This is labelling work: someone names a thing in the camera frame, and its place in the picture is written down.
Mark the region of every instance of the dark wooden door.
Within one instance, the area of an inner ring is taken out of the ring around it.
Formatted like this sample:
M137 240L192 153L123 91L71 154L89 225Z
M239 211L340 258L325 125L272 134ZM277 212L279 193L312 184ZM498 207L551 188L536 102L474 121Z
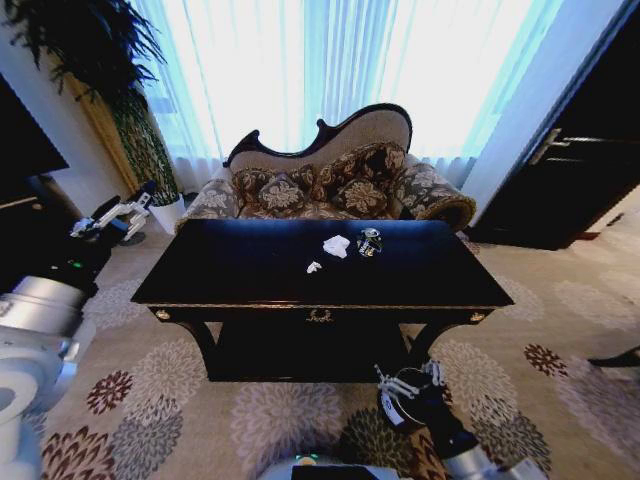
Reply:
M639 58L636 10L546 139L498 192L472 239L567 247L640 183Z

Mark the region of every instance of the brass drawer handle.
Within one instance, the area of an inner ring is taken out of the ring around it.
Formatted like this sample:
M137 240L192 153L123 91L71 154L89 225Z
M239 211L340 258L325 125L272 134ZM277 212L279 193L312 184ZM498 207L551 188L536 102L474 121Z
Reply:
M480 323L482 320L484 320L484 317L486 317L484 313L473 312L473 315L471 315L469 321L471 323Z
M324 315L320 316L318 314L318 309L314 308L309 313L309 318L307 318L307 322L333 322L333 318L331 318L331 310L325 308Z
M158 310L156 312L156 317L158 317L160 320L169 320L171 318L171 315L169 315L169 312L167 312L166 310Z

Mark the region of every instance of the table top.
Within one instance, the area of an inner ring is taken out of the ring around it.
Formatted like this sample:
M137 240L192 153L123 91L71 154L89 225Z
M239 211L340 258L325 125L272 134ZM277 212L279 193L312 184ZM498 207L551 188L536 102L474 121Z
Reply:
M383 250L357 252L358 233ZM322 249L350 240L347 257ZM308 274L316 261L322 269ZM449 227L425 220L190 220L132 301L149 306L497 308L511 305Z

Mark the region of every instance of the floral carpet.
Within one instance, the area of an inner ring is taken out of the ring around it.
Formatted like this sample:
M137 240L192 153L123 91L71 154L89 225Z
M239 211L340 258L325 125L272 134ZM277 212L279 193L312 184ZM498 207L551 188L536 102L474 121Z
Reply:
M28 417L43 478L251 479L308 451L446 478L428 432L387 426L374 385L208 382L187 332L128 301L170 241L146 230L98 279L85 307L98 333L71 391ZM640 218L558 252L466 243L516 304L434 345L455 413L499 464L529 456L554 479L640 478L638 372L586 360L640 344Z

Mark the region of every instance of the table leg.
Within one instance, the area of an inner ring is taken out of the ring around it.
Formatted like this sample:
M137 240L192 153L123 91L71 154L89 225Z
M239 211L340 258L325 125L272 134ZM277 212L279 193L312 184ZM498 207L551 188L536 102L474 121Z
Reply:
M207 377L210 381L214 381L216 379L214 361L216 341L213 339L213 335L211 335L207 325L203 322L176 322L176 325L180 325L193 335L200 348L200 353L202 353L202 360L207 369Z
M640 345L624 353L621 353L617 357L612 358L590 358L589 362L596 367L639 367L640 366Z
M420 368L424 363L428 362L431 358L429 356L429 349L433 342L450 328L457 327L458 325L468 325L466 319L461 319L459 322L446 319L446 320L432 320L425 324L418 333L418 336L411 343L411 351L409 352L409 366Z

